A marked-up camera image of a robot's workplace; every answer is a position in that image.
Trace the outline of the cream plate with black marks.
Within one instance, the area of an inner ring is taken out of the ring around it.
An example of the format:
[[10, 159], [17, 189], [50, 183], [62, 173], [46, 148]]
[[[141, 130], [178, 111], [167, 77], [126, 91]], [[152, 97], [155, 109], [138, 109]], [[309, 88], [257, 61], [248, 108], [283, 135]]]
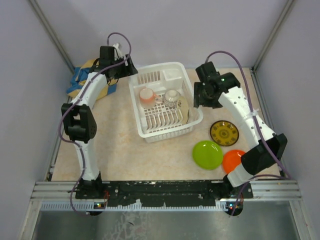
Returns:
[[179, 123], [185, 125], [189, 120], [189, 104], [184, 96], [180, 96], [177, 100], [176, 109], [178, 112]]

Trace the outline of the white patterned small bowl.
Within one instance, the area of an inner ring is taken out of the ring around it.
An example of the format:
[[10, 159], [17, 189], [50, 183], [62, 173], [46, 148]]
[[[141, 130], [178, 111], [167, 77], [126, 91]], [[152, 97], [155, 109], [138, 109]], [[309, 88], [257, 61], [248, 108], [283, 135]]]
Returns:
[[165, 92], [162, 102], [166, 107], [174, 108], [177, 105], [180, 96], [181, 95], [177, 90], [171, 89]]

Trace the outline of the pink ceramic mug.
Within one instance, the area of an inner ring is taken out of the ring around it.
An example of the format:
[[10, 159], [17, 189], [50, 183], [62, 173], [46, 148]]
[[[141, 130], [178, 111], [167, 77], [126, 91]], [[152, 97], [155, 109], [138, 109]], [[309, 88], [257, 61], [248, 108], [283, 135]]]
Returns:
[[163, 102], [159, 95], [157, 95], [151, 88], [146, 87], [140, 90], [139, 100], [144, 105], [155, 105]]

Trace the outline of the white plastic dish rack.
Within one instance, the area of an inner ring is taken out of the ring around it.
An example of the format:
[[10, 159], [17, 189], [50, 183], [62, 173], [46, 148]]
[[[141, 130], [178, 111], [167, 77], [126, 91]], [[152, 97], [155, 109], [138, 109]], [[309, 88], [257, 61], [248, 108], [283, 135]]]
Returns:
[[[194, 90], [184, 65], [166, 62], [139, 67], [138, 74], [129, 77], [129, 90], [137, 130], [147, 143], [158, 142], [190, 133], [203, 120], [203, 112], [194, 108]], [[181, 104], [172, 107], [157, 102], [144, 106], [140, 91], [151, 89], [162, 100], [165, 93], [175, 90], [182, 98]]]

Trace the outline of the black and yellow plate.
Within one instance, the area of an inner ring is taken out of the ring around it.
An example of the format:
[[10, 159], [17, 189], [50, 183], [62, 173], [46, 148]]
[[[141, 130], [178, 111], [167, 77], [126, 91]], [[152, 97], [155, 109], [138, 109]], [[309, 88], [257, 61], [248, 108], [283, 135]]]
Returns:
[[209, 134], [215, 143], [223, 147], [234, 145], [240, 137], [238, 128], [227, 120], [214, 122], [210, 127]]

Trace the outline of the blue and yellow cloth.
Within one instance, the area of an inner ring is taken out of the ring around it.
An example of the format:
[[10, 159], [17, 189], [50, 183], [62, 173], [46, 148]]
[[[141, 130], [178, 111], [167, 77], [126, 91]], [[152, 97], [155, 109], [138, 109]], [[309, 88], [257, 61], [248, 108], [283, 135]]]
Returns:
[[[82, 66], [77, 66], [74, 70], [74, 74], [70, 80], [70, 87], [66, 90], [66, 94], [74, 99], [79, 92], [81, 91], [82, 87], [86, 83], [88, 78], [88, 74], [90, 68], [92, 67], [93, 63], [95, 62], [94, 59], [88, 60]], [[97, 100], [104, 98], [107, 95], [114, 93], [117, 90], [117, 81], [112, 80], [110, 85], [105, 86], [99, 93]]]

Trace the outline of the green plate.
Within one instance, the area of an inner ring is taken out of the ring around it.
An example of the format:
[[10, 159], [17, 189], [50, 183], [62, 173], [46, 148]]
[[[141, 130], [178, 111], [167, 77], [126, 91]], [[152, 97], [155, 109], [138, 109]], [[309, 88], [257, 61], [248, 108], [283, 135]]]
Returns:
[[214, 170], [223, 162], [221, 147], [210, 140], [202, 140], [196, 143], [192, 149], [193, 161], [202, 169]]

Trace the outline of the orange plate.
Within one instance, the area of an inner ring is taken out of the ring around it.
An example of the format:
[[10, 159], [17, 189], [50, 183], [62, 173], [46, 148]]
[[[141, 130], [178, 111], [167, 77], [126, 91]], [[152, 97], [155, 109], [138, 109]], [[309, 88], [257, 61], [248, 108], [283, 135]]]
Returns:
[[232, 172], [240, 163], [241, 157], [245, 154], [244, 151], [233, 149], [228, 151], [222, 160], [222, 168], [226, 174]]

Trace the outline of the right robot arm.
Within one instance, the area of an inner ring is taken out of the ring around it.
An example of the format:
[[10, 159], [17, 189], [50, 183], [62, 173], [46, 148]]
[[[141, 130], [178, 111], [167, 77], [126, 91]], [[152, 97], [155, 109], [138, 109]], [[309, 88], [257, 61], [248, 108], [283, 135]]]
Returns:
[[233, 73], [220, 74], [212, 62], [200, 65], [195, 71], [199, 81], [194, 83], [193, 106], [226, 108], [249, 146], [240, 164], [223, 179], [224, 194], [235, 198], [241, 192], [241, 185], [280, 161], [288, 140], [264, 123], [253, 108], [249, 93], [244, 92]]

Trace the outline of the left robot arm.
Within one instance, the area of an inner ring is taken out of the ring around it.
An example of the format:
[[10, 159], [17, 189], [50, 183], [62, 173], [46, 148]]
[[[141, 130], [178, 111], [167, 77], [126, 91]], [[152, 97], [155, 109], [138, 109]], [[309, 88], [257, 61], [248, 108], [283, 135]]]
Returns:
[[67, 142], [75, 145], [80, 166], [80, 178], [76, 186], [77, 194], [99, 198], [103, 195], [101, 173], [94, 153], [94, 138], [97, 123], [92, 113], [93, 106], [112, 80], [137, 74], [129, 54], [122, 55], [118, 44], [101, 46], [96, 59], [78, 95], [61, 107], [64, 132]]

